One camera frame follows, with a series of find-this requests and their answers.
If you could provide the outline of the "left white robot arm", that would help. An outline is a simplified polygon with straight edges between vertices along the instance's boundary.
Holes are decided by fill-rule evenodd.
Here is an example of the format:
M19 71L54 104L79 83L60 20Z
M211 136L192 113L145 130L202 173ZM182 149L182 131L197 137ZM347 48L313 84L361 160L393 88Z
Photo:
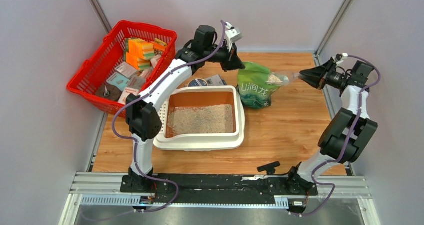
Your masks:
M152 150L154 138L162 128L158 114L163 103L206 62L219 63L225 72L244 69L237 55L236 42L242 39L239 28L222 23L222 36L209 25L200 25L194 38L180 49L163 74L139 95L126 98L125 112L133 141L133 159L128 170L129 181L140 192L153 186Z

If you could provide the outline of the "clear plastic scoop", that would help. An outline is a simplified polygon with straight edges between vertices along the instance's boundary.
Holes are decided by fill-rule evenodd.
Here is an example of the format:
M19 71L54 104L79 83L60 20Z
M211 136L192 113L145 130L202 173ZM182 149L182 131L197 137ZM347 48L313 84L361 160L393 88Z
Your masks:
M299 72L293 71L278 71L271 72L268 75L267 84L275 86L287 86L299 78Z

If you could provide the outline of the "green cat litter bag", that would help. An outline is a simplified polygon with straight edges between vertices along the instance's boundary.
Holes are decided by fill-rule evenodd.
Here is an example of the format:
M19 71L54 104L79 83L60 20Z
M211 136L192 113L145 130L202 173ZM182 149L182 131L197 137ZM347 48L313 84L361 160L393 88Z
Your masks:
M267 83L272 72L269 68L254 62L244 62L245 69L237 74L237 87L241 102L250 109L264 109L272 105L272 94L282 86Z

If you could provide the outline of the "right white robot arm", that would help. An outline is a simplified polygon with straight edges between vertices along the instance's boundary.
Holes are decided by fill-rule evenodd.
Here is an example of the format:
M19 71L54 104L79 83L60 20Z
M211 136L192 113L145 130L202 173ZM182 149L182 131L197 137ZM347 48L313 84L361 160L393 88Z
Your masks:
M317 185L316 179L335 165L355 162L378 129L367 111L371 88L368 77L376 68L358 58L352 69L340 73L337 69L342 61L332 57L321 66L299 73L299 78L315 89L330 86L339 90L342 107L320 137L319 151L290 169L285 188L293 195L309 192Z

